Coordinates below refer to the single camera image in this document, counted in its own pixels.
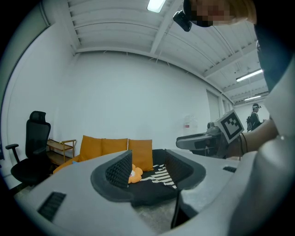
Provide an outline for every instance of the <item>ceiling light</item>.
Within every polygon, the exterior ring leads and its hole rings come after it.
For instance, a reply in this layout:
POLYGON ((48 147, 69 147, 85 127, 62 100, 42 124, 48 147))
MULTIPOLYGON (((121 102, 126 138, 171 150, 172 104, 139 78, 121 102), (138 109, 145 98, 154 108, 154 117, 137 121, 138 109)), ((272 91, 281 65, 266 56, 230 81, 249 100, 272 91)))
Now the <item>ceiling light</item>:
POLYGON ((255 99, 255 98, 259 98, 259 97, 261 97, 261 96, 256 96, 256 97, 253 97, 253 98, 247 98, 244 101, 252 100, 252 99, 255 99))
POLYGON ((245 76, 243 76, 241 78, 236 79, 236 81, 237 82, 240 82, 240 81, 242 81, 244 79, 248 79, 248 78, 250 78, 252 76, 256 76, 256 75, 258 75, 258 74, 260 74, 262 72, 263 72, 263 70, 261 70, 261 69, 260 70, 257 70, 257 71, 254 71, 254 72, 251 72, 250 74, 247 74, 247 75, 245 75, 245 76))
POLYGON ((149 0, 147 9, 151 12, 159 13, 166 0, 149 0))

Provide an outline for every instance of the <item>person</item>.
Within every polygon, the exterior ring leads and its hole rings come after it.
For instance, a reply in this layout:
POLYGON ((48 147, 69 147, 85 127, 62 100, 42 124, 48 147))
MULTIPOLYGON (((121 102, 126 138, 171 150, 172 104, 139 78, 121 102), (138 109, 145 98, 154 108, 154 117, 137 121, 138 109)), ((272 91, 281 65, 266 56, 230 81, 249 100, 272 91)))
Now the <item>person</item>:
MULTIPOLYGON (((292 6, 266 0, 185 0, 184 13, 201 27, 237 24, 247 20, 254 24, 257 51, 269 92, 275 87, 290 64, 294 44, 288 23, 293 22, 292 6)), ((241 138, 243 150, 257 151, 274 139, 278 131, 270 118, 241 138)), ((230 144, 227 157, 238 156, 240 146, 230 144)))
POLYGON ((249 117, 249 119, 247 119, 247 123, 249 120, 250 123, 250 130, 253 131, 254 129, 256 129, 258 126, 260 126, 262 123, 259 120, 259 116, 258 116, 258 111, 259 108, 261 108, 257 103, 254 103, 252 106, 252 113, 249 117))

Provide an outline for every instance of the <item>white ceiling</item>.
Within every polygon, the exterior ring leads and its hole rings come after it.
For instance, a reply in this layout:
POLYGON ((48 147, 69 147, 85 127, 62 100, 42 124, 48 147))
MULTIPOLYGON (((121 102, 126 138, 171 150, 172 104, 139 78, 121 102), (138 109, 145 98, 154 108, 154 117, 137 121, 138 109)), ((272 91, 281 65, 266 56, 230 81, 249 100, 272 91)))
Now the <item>white ceiling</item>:
POLYGON ((236 78, 260 68, 254 26, 232 26, 185 32, 172 17, 183 0, 166 0, 160 13, 147 10, 149 0, 46 0, 54 19, 67 29, 76 53, 122 51, 179 66, 217 88, 236 104, 267 95, 263 74, 240 83, 236 78))

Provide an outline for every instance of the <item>orange plush toy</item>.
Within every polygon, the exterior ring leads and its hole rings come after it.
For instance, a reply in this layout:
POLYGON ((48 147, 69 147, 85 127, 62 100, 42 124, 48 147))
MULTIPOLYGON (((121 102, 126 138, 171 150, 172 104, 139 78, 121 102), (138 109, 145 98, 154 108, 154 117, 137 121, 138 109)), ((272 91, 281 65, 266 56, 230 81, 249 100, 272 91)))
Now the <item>orange plush toy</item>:
POLYGON ((132 171, 128 183, 137 183, 142 179, 142 169, 132 164, 132 171))

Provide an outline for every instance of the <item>office chair armrest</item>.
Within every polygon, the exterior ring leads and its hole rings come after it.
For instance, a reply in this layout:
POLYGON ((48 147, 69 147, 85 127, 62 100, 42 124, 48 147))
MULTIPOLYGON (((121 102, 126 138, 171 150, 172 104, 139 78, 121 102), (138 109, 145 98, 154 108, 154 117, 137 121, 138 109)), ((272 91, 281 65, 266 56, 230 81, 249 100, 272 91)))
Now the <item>office chair armrest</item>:
POLYGON ((40 149, 37 149, 37 150, 33 151, 33 154, 34 155, 40 155, 41 153, 43 153, 45 151, 46 151, 46 147, 42 147, 40 149))
POLYGON ((5 148, 9 150, 9 149, 17 148, 17 147, 18 147, 18 144, 10 144, 10 145, 7 145, 5 148))
POLYGON ((15 150, 15 148, 17 147, 18 147, 18 144, 10 144, 10 145, 7 145, 5 148, 7 150, 12 149, 15 160, 17 160, 17 163, 19 163, 18 154, 17 154, 17 151, 15 150))

